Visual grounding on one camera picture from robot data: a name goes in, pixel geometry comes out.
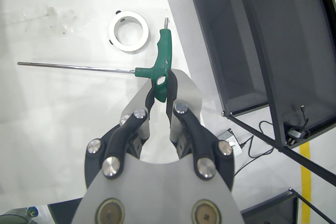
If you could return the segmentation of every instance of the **black cable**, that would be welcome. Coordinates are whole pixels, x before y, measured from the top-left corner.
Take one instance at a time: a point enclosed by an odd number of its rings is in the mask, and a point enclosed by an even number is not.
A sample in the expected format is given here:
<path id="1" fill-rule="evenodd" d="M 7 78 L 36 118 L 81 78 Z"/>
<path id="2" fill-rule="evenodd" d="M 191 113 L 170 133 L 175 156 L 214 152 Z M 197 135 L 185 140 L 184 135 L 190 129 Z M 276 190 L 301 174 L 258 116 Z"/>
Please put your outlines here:
<path id="1" fill-rule="evenodd" d="M 260 122 L 259 122 L 259 129 L 260 129 L 260 132 L 262 132 L 263 134 L 264 134 L 264 132 L 263 132 L 263 130 L 261 129 L 261 124 L 262 124 L 262 123 L 268 123 L 268 124 L 273 125 L 271 122 L 268 122 L 268 121 L 265 121 L 265 120 L 260 121 Z M 251 142 L 250 142 L 250 147 L 249 147 L 248 155 L 249 155 L 250 158 L 253 158 L 253 159 L 252 159 L 251 161 L 249 161 L 247 164 L 245 164 L 245 165 L 243 165 L 242 167 L 240 167 L 240 169 L 235 173 L 235 175 L 237 175 L 237 174 L 238 174 L 244 167 L 246 167 L 247 165 L 249 165 L 251 162 L 254 162 L 257 158 L 260 158 L 260 157 L 262 157 L 262 156 L 269 155 L 269 154 L 271 154 L 271 153 L 273 152 L 273 150 L 274 150 L 274 147 L 273 147 L 273 148 L 271 148 L 270 150 L 268 150 L 268 151 L 266 151 L 266 152 L 264 152 L 264 153 L 262 153 L 262 154 L 260 154 L 260 155 L 252 156 L 252 155 L 251 155 L 251 147 L 252 147 L 253 138 L 254 138 L 254 135 L 252 135 L 248 140 L 246 140 L 245 142 L 243 142 L 242 144 L 239 145 L 240 147 L 241 147 L 241 145 L 244 147 L 245 144 L 246 144 L 248 141 L 251 141 Z"/>
<path id="2" fill-rule="evenodd" d="M 26 223 L 27 224 L 29 224 L 29 221 L 25 218 L 25 217 L 23 217 L 22 215 L 18 215 L 18 214 L 10 214 L 10 213 L 6 213 L 6 214 L 2 214 L 2 215 L 0 215 L 0 217 L 1 216 L 17 216 L 17 217 L 21 217 L 21 218 L 23 218 L 25 221 L 26 221 Z"/>
<path id="3" fill-rule="evenodd" d="M 240 167 L 240 169 L 235 173 L 235 175 L 237 175 L 244 167 L 246 167 L 247 165 L 249 165 L 251 162 L 254 162 L 257 158 L 260 158 L 261 156 L 264 155 L 269 155 L 267 154 L 267 152 L 269 152 L 270 150 L 264 152 L 263 154 L 259 155 L 258 157 L 254 158 L 253 160 L 250 160 L 247 164 L 245 164 L 244 166 Z"/>

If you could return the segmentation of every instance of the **metal shaft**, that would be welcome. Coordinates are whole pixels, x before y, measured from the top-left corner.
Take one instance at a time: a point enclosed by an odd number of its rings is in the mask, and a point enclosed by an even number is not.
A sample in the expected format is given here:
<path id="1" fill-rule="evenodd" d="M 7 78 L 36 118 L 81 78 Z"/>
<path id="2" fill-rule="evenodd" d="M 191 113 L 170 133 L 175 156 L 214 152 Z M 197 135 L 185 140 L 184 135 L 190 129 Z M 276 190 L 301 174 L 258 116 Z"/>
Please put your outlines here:
<path id="1" fill-rule="evenodd" d="M 168 21 L 169 21 L 169 19 L 168 19 L 168 18 L 165 18 L 165 29 L 168 28 Z"/>
<path id="2" fill-rule="evenodd" d="M 34 62 L 18 62 L 18 65 L 135 74 L 135 70 L 121 70 L 121 69 L 114 69 L 114 68 L 98 68 L 98 67 L 91 67 L 91 66 L 75 66 L 75 65 L 63 65 L 63 64 L 34 63 Z"/>

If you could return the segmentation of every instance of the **black metal frame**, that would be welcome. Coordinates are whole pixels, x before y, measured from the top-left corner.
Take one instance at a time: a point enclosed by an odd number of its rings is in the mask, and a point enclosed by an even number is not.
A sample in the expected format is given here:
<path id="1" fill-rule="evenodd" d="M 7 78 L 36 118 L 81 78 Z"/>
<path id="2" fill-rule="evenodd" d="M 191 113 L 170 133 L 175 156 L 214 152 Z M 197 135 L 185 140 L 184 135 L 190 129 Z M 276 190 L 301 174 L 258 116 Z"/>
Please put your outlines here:
<path id="1" fill-rule="evenodd" d="M 246 13 L 247 13 L 248 16 L 250 16 L 252 18 L 252 21 L 254 21 L 253 13 L 251 12 L 251 10 L 246 11 Z M 256 23 L 255 23 L 255 25 L 251 26 L 252 35 L 257 34 L 256 30 L 253 31 L 253 29 L 256 29 L 256 28 L 257 28 Z M 332 172 L 328 171 L 327 169 L 321 167 L 320 165 L 314 163 L 313 161 L 307 159 L 306 157 L 304 157 L 301 154 L 292 150 L 292 148 L 298 146 L 299 144 L 302 144 L 302 143 L 306 142 L 307 140 L 302 140 L 299 143 L 296 143 L 296 144 L 292 145 L 291 147 L 287 146 L 286 141 L 285 141 L 285 133 L 283 131 L 283 129 L 284 129 L 283 124 L 279 122 L 281 117 L 277 114 L 277 111 L 276 111 L 275 99 L 274 99 L 273 92 L 272 92 L 270 75 L 269 75 L 268 70 L 267 70 L 267 61 L 266 61 L 265 53 L 263 51 L 263 47 L 262 47 L 261 44 L 255 44 L 255 46 L 256 46 L 256 49 L 257 49 L 257 53 L 263 54 L 263 55 L 260 55 L 258 57 L 259 57 L 259 63 L 260 63 L 260 67 L 261 67 L 261 70 L 262 70 L 264 83 L 265 83 L 265 87 L 266 87 L 266 91 L 267 91 L 267 97 L 268 97 L 268 100 L 269 100 L 269 105 L 270 105 L 270 110 L 271 110 L 271 115 L 272 115 L 272 121 L 273 121 L 273 126 L 274 126 L 275 140 L 266 136 L 266 135 L 264 135 L 263 133 L 254 129 L 253 127 L 245 124 L 244 122 L 240 121 L 239 119 L 235 118 L 230 112 L 223 111 L 222 116 L 224 116 L 224 117 L 228 118 L 229 120 L 231 120 L 232 122 L 238 124 L 242 128 L 246 129 L 248 132 L 250 132 L 251 134 L 257 136 L 258 138 L 260 138 L 264 142 L 268 143 L 272 147 L 276 148 L 278 151 L 284 153 L 286 156 L 288 156 L 292 160 L 301 164 L 302 166 L 304 166 L 308 170 L 312 171 L 314 174 L 318 175 L 319 177 L 321 177 L 322 179 L 324 179 L 325 181 L 327 181 L 328 183 L 330 183 L 330 184 L 332 184 L 333 186 L 336 187 L 336 175 L 335 174 L 333 174 Z M 326 124 L 326 125 L 321 125 L 321 127 L 319 127 L 319 129 L 323 130 L 323 132 L 325 132 L 325 131 L 327 131 L 327 130 L 335 127 L 335 126 L 336 126 L 336 122 L 333 122 L 333 123 L 329 123 L 329 124 Z"/>
<path id="2" fill-rule="evenodd" d="M 247 209 L 244 209 L 240 211 L 242 214 L 242 217 L 244 221 L 246 222 L 247 219 L 251 216 L 255 216 L 256 214 L 260 214 L 265 212 L 266 210 L 275 207 L 283 202 L 286 202 L 287 200 L 293 199 L 293 216 L 292 216 L 292 224 L 297 223 L 297 218 L 298 218 L 298 205 L 299 205 L 299 200 L 298 197 L 290 192 L 289 190 L 285 191 L 282 194 L 279 194 L 271 199 L 268 199 L 262 203 L 256 204 L 252 207 L 249 207 Z"/>
<path id="3" fill-rule="evenodd" d="M 323 212 L 321 212 L 318 208 L 316 208 L 312 203 L 310 203 L 306 198 L 300 195 L 297 191 L 295 191 L 292 187 L 289 188 L 289 191 L 293 193 L 296 197 L 298 197 L 302 202 L 304 202 L 307 206 L 309 206 L 314 212 L 316 212 L 320 217 L 322 217 L 329 224 L 335 224 L 329 217 L 327 217 Z"/>

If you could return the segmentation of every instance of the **steel rod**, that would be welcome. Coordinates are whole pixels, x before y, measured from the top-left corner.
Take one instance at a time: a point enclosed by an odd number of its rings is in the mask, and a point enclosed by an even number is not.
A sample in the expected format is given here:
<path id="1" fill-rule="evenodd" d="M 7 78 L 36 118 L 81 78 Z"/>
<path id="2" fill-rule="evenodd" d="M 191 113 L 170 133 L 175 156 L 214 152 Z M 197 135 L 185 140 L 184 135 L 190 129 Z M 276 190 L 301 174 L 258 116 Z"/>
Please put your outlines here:
<path id="1" fill-rule="evenodd" d="M 316 208 L 311 202 L 309 202 L 306 198 L 300 195 L 297 191 L 295 191 L 292 187 L 289 188 L 289 191 L 296 195 L 302 202 L 306 203 L 314 212 L 316 212 L 320 217 L 322 217 L 325 221 L 330 224 L 335 224 L 329 217 L 327 217 L 323 212 L 321 212 L 318 208 Z"/>
<path id="2" fill-rule="evenodd" d="M 296 161 L 297 163 L 301 164 L 303 167 L 306 167 L 308 170 L 312 171 L 314 174 L 321 177 L 323 180 L 327 181 L 328 183 L 332 184 L 336 187 L 336 175 L 327 169 L 323 168 L 322 166 L 314 163 L 310 159 L 300 155 L 299 153 L 293 151 L 292 149 L 278 145 L 276 141 L 270 138 L 267 135 L 264 135 L 257 129 L 245 124 L 244 122 L 238 120 L 237 118 L 233 117 L 232 115 L 226 115 L 225 117 L 231 120 L 232 122 L 236 123 L 237 125 L 241 126 L 242 128 L 249 131 L 251 134 L 255 135 L 256 137 L 260 138 L 262 141 L 268 143 L 270 146 L 276 148 L 280 152 L 284 153 L 287 157 L 291 158 L 292 160 Z"/>
<path id="3" fill-rule="evenodd" d="M 135 74 L 135 70 L 121 70 L 121 69 L 114 69 L 114 68 L 99 68 L 99 67 L 91 67 L 91 66 L 75 66 L 75 65 L 64 65 L 64 64 L 34 63 L 34 62 L 18 62 L 18 65 Z"/>

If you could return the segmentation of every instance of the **white floor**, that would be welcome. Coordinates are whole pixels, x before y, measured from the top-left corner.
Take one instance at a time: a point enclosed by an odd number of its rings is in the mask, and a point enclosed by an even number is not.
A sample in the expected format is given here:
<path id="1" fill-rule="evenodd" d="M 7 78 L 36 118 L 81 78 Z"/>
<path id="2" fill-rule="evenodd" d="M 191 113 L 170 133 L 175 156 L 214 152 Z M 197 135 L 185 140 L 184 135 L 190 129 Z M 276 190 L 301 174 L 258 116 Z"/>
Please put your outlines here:
<path id="1" fill-rule="evenodd" d="M 215 135 L 219 135 L 224 129 L 232 128 L 238 140 L 240 142 L 245 141 L 250 134 L 221 117 L 222 108 L 192 0 L 168 1 L 191 77 L 203 93 L 202 115 L 205 126 Z M 268 108 L 239 118 L 257 129 L 261 120 L 271 122 Z M 272 127 L 268 124 L 263 125 L 263 130 L 269 136 L 274 135 Z M 333 144 L 335 139 L 336 130 L 333 129 L 309 143 L 311 159 L 334 173 L 336 173 L 336 151 Z M 250 160 L 247 155 L 248 146 L 245 148 L 245 152 L 236 159 L 236 169 Z M 268 148 L 269 146 L 266 143 L 255 139 L 252 152 L 259 154 L 265 152 Z M 275 150 L 271 155 L 259 158 L 251 163 L 236 176 L 233 196 L 239 208 L 245 209 L 286 191 L 290 186 L 301 192 L 300 165 Z M 336 221 L 335 202 L 336 188 L 312 174 L 312 203 L 334 221 Z M 299 211 L 298 223 L 301 223 L 301 211 Z M 310 223 L 324 223 L 324 220 L 311 211 Z"/>

